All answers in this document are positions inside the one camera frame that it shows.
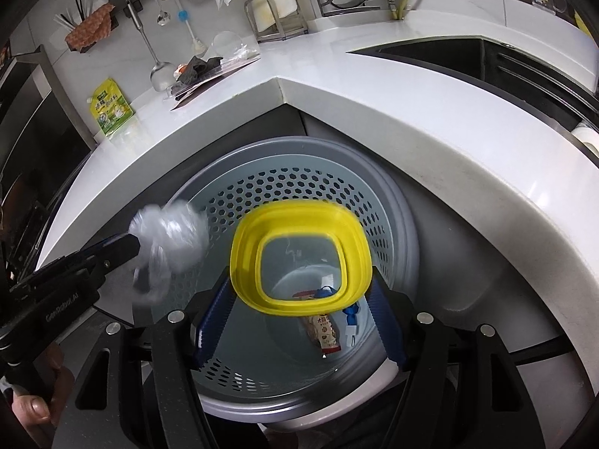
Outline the person left hand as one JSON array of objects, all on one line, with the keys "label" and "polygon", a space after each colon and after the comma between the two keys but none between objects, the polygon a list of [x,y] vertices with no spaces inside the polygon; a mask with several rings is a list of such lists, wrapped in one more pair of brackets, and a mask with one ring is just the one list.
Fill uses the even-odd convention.
[{"label": "person left hand", "polygon": [[12,411],[21,426],[40,448],[50,448],[62,412],[74,386],[73,373],[64,365],[64,353],[58,343],[51,343],[40,356],[53,376],[53,394],[49,402],[32,392],[18,389],[13,394]]}]

